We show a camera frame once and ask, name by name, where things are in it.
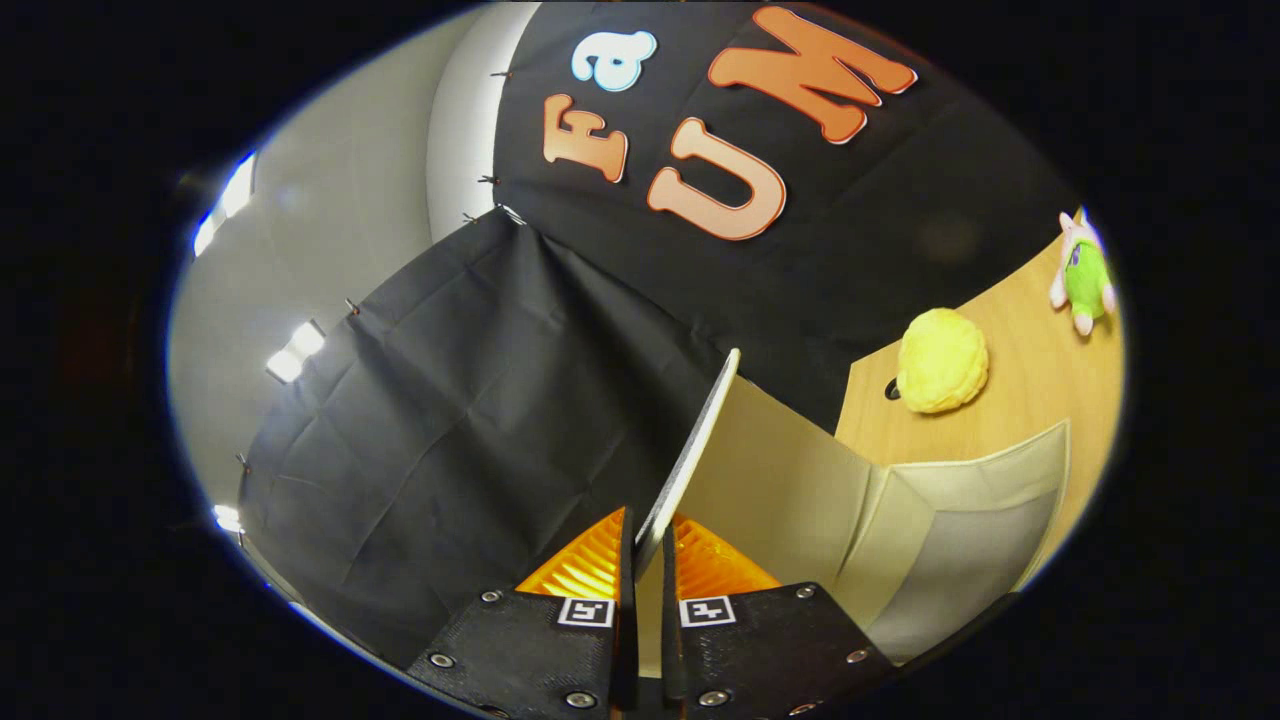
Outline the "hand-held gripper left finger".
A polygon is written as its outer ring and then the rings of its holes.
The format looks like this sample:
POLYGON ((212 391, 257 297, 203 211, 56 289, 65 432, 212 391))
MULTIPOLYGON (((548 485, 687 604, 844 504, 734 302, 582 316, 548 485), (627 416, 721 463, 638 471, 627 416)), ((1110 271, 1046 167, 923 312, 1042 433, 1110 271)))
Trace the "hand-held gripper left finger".
POLYGON ((411 664, 502 719, 622 719, 637 693, 634 511, 616 509, 521 582, 484 591, 411 664))

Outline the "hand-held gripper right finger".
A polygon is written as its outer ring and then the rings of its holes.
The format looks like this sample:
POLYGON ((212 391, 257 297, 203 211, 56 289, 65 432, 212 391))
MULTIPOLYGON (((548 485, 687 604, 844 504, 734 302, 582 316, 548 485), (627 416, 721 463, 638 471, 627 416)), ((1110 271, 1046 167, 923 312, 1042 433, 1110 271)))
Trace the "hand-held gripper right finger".
POLYGON ((899 673, 817 582, 785 584, 676 515, 663 541, 660 679, 680 719, 826 719, 899 673))

